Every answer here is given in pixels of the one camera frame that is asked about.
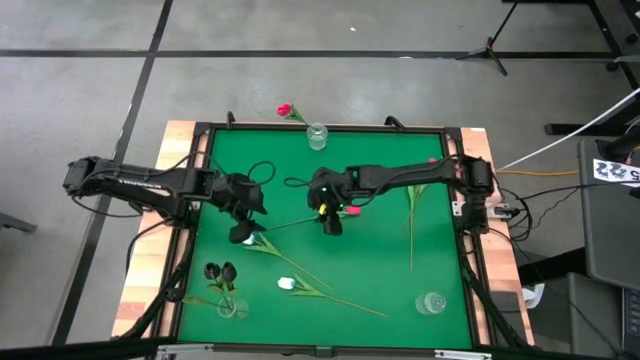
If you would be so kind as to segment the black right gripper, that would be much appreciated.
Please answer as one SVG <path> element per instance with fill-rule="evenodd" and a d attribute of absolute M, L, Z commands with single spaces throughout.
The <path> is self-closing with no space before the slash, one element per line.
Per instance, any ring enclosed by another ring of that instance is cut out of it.
<path fill-rule="evenodd" d="M 338 212 L 357 195 L 354 167 L 346 167 L 343 172 L 320 167 L 311 179 L 307 204 L 318 213 L 323 232 L 339 236 L 343 234 L 343 227 Z"/>

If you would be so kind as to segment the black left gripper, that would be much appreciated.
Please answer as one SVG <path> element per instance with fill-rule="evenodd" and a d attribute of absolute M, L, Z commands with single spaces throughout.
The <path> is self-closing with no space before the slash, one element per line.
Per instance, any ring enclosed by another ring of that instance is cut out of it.
<path fill-rule="evenodd" d="M 261 186 L 247 175 L 232 173 L 214 181 L 214 205 L 228 213 L 236 224 L 229 230 L 229 241 L 239 244 L 254 232 L 263 232 L 264 226 L 252 219 L 253 213 L 266 215 Z"/>

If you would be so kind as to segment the white artificial tulip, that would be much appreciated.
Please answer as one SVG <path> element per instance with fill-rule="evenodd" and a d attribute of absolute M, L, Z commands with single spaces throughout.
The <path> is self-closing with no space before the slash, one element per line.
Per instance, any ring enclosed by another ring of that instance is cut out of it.
<path fill-rule="evenodd" d="M 426 188 L 427 188 L 427 185 L 411 185 L 407 188 L 408 203 L 409 203 L 408 226 L 409 226 L 409 268 L 410 270 L 413 270 L 413 263 L 414 263 L 414 218 L 415 218 L 416 206 Z"/>
<path fill-rule="evenodd" d="M 302 271 L 304 274 L 308 275 L 313 280 L 315 280 L 316 282 L 320 283 L 321 285 L 323 285 L 327 289 L 332 290 L 332 287 L 329 286 L 327 283 L 325 283 L 324 281 L 322 281 L 321 279 L 319 279 L 318 277 L 316 277 L 315 275 L 313 275 L 312 273 L 310 273 L 309 271 L 304 269 L 302 266 L 300 266 L 298 263 L 296 263 L 295 261 L 293 261 L 289 257 L 285 256 L 262 233 L 252 234 L 248 239 L 246 239 L 246 240 L 244 240 L 242 242 L 242 245 L 247 250 L 262 252 L 262 253 L 270 254 L 272 256 L 280 258 L 281 260 L 283 260 L 283 261 L 287 262 L 288 264 L 292 265 L 293 267 L 295 267 L 297 270 Z"/>
<path fill-rule="evenodd" d="M 361 306 L 359 304 L 350 302 L 348 300 L 344 300 L 339 297 L 335 297 L 335 296 L 323 293 L 297 275 L 295 275 L 293 278 L 281 277 L 277 281 L 277 285 L 280 289 L 288 291 L 292 296 L 324 298 L 324 299 L 328 299 L 340 304 L 344 304 L 344 305 L 347 305 L 347 306 L 350 306 L 350 307 L 353 307 L 377 316 L 386 317 L 386 314 L 381 313 L 379 311 Z"/>

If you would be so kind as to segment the clear glass vase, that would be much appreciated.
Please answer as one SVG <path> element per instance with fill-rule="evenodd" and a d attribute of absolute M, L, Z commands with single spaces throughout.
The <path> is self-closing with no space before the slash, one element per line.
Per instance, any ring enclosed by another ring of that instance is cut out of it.
<path fill-rule="evenodd" d="M 328 129 L 324 124 L 313 123 L 307 127 L 306 135 L 309 147 L 312 150 L 320 151 L 326 147 Z"/>
<path fill-rule="evenodd" d="M 244 299 L 226 296 L 218 302 L 218 314 L 222 318 L 245 319 L 248 313 L 249 306 Z"/>
<path fill-rule="evenodd" d="M 443 295 L 437 292 L 429 292 L 417 296 L 415 306 L 422 315 L 436 315 L 445 311 L 447 301 Z"/>

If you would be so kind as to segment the green felt mat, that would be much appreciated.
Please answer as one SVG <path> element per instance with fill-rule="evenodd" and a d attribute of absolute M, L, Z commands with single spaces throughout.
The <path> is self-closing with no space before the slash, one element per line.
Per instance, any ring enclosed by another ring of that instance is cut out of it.
<path fill-rule="evenodd" d="M 436 135 L 330 134 L 320 151 L 303 132 L 221 131 L 213 158 L 227 171 L 263 182 L 266 215 L 258 222 L 285 256 L 327 283 L 270 254 L 229 241 L 232 219 L 212 206 L 201 212 L 187 291 L 217 303 L 204 266 L 231 262 L 237 277 L 232 297 L 249 306 L 245 319 L 222 318 L 218 307 L 188 304 L 179 339 L 187 342 L 338 345 L 395 348 L 456 348 L 472 344 L 466 294 L 459 268 L 448 189 L 432 184 L 414 218 L 414 263 L 409 268 L 408 195 L 398 188 L 378 196 L 357 217 L 343 221 L 343 234 L 328 236 L 316 222 L 267 231 L 313 216 L 305 188 L 289 188 L 287 177 L 309 180 L 320 167 L 343 171 L 352 165 L 388 167 L 424 163 L 443 155 Z M 386 314 L 377 316 L 324 298 L 292 296 L 281 277 L 301 277 L 319 291 Z M 417 296 L 437 292 L 444 312 L 422 315 Z"/>

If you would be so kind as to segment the black tripod stand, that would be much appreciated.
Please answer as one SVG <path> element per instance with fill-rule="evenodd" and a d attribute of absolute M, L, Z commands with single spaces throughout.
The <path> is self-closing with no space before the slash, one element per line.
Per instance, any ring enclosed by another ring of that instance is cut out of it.
<path fill-rule="evenodd" d="M 511 7 L 510 7 L 509 11 L 507 12 L 506 16 L 504 17 L 504 19 L 502 20 L 500 26 L 498 27 L 498 29 L 496 30 L 496 32 L 492 36 L 489 36 L 487 38 L 487 40 L 485 42 L 485 45 L 482 48 L 478 48 L 478 49 L 466 52 L 463 55 L 461 55 L 459 57 L 456 57 L 456 60 L 489 59 L 496 65 L 497 70 L 499 71 L 499 73 L 502 76 L 506 77 L 508 75 L 508 72 L 507 72 L 506 68 L 503 66 L 501 60 L 499 59 L 498 55 L 494 51 L 493 47 L 494 47 L 494 44 L 495 44 L 496 40 L 498 39 L 498 37 L 503 32 L 506 24 L 510 20 L 510 18 L 512 16 L 512 14 L 514 13 L 515 9 L 517 8 L 517 6 L 518 6 L 518 1 L 517 0 L 511 1 Z"/>

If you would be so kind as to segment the dark grey stand foot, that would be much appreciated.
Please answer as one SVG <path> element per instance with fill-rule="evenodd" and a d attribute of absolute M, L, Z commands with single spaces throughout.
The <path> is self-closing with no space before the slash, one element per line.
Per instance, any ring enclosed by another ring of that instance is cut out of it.
<path fill-rule="evenodd" d="M 23 233 L 34 233 L 37 225 L 0 212 L 0 230 L 2 229 L 14 229 Z"/>

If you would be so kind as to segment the white plastic container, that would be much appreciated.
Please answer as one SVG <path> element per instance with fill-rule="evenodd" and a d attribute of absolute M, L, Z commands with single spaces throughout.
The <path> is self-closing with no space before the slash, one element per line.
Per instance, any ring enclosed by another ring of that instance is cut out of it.
<path fill-rule="evenodd" d="M 538 283 L 533 286 L 523 286 L 522 294 L 527 309 L 534 309 L 541 301 L 545 290 L 544 283 Z"/>

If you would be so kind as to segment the black desk foot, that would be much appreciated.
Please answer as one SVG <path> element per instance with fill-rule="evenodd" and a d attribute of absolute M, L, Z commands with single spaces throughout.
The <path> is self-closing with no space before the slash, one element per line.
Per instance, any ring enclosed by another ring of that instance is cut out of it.
<path fill-rule="evenodd" d="M 581 128 L 580 124 L 549 123 L 544 125 L 544 132 L 550 136 L 566 136 Z M 624 125 L 592 125 L 578 133 L 578 136 L 622 136 L 628 126 Z"/>

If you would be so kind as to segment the dark grey desk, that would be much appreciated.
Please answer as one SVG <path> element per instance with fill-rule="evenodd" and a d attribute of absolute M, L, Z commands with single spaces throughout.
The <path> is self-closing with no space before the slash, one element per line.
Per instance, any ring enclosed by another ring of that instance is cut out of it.
<path fill-rule="evenodd" d="M 587 272 L 595 279 L 640 290 L 640 187 L 597 180 L 593 160 L 605 160 L 599 144 L 578 144 Z"/>

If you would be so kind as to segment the white printed number tag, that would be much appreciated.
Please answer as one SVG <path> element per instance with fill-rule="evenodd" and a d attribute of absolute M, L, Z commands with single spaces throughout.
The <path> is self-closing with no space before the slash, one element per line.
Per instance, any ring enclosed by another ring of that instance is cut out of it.
<path fill-rule="evenodd" d="M 600 181 L 640 187 L 640 167 L 623 163 L 594 159 L 593 177 Z"/>

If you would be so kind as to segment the black keyboard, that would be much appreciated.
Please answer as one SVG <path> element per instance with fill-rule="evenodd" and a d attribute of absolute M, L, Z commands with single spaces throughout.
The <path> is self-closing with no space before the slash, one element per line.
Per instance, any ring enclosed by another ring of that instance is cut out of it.
<path fill-rule="evenodd" d="M 622 290 L 623 350 L 640 359 L 640 292 Z"/>

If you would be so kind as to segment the black metal table frame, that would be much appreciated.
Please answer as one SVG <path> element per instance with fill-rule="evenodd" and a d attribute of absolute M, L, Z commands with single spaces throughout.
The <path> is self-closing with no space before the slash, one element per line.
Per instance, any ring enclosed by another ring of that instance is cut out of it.
<path fill-rule="evenodd" d="M 235 123 L 231 129 L 222 122 L 196 122 L 171 120 L 167 123 L 157 166 L 166 167 L 172 160 L 194 150 L 210 150 L 215 144 L 218 133 L 224 130 L 235 133 L 257 131 L 262 135 L 270 132 L 300 132 L 302 126 L 287 123 Z M 437 135 L 445 151 L 453 154 L 465 154 L 481 157 L 490 161 L 491 150 L 488 135 L 483 128 L 473 127 L 428 127 L 405 126 L 404 132 L 382 125 L 349 125 L 332 124 L 332 134 L 356 133 L 360 136 L 373 134 L 391 134 L 408 136 L 411 134 Z M 470 269 L 489 296 L 497 292 L 512 294 L 513 310 L 499 309 L 498 315 L 508 324 L 511 335 L 528 346 L 534 344 L 534 336 L 530 319 L 524 304 L 520 277 L 517 271 L 516 258 L 512 243 L 506 239 L 507 225 L 499 219 L 490 220 L 492 231 L 476 237 L 466 236 L 461 243 L 466 250 L 466 258 Z M 192 230 L 175 230 L 161 226 L 151 230 L 142 237 L 142 247 L 133 253 L 133 271 L 125 278 L 119 308 L 114 320 L 112 335 L 119 337 L 129 331 L 152 302 L 161 286 L 168 280 L 171 272 L 177 267 L 178 259 L 184 253 L 186 244 L 194 237 Z M 471 337 L 476 350 L 484 351 L 492 348 L 505 352 L 510 344 L 501 333 L 495 316 L 485 309 L 481 299 L 473 291 L 466 294 L 466 304 L 471 322 Z M 374 356 L 374 355 L 413 355 L 411 349 L 354 347 L 338 345 L 218 345 L 218 352 L 241 353 L 279 353 L 283 356 L 307 355 L 314 357 L 316 346 L 332 346 L 334 357 L 339 356 Z"/>

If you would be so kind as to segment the silver metal bracket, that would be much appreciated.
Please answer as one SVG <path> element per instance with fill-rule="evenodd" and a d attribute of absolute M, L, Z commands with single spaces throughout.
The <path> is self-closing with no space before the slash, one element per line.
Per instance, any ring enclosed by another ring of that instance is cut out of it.
<path fill-rule="evenodd" d="M 178 356 L 211 353 L 213 344 L 171 344 L 157 348 L 154 360 L 176 360 Z"/>
<path fill-rule="evenodd" d="M 440 349 L 434 351 L 434 357 L 443 360 L 493 360 L 490 353 Z"/>

